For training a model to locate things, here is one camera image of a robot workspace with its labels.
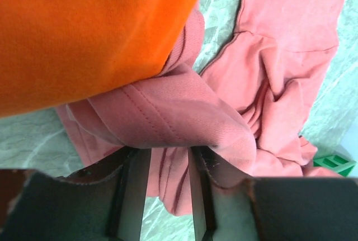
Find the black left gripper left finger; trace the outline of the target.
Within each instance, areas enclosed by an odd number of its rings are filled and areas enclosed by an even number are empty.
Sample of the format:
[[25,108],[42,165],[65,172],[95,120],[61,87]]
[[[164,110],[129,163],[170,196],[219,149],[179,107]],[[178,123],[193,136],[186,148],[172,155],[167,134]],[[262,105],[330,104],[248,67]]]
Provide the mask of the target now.
[[138,151],[136,148],[123,147],[98,162],[63,177],[63,180],[80,185],[102,182],[116,174]]

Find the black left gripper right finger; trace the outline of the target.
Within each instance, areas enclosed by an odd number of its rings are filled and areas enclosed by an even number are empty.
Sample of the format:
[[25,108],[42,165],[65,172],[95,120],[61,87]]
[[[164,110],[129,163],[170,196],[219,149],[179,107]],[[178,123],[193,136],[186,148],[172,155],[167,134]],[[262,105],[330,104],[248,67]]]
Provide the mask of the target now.
[[192,152],[198,156],[199,162],[209,176],[209,180],[216,186],[229,189],[239,185],[246,179],[244,172],[230,164],[209,147],[193,147]]

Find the dusty pink t shirt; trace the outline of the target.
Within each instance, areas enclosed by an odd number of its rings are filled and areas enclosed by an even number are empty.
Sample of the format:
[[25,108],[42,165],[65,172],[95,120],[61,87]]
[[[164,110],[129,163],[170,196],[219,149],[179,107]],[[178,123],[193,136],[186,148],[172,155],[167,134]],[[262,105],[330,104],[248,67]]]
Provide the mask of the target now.
[[57,108],[85,165],[150,148],[147,196],[192,212],[188,149],[207,146],[250,176],[334,177],[299,135],[338,48],[345,0],[241,0],[233,39],[200,73],[194,10],[162,72]]

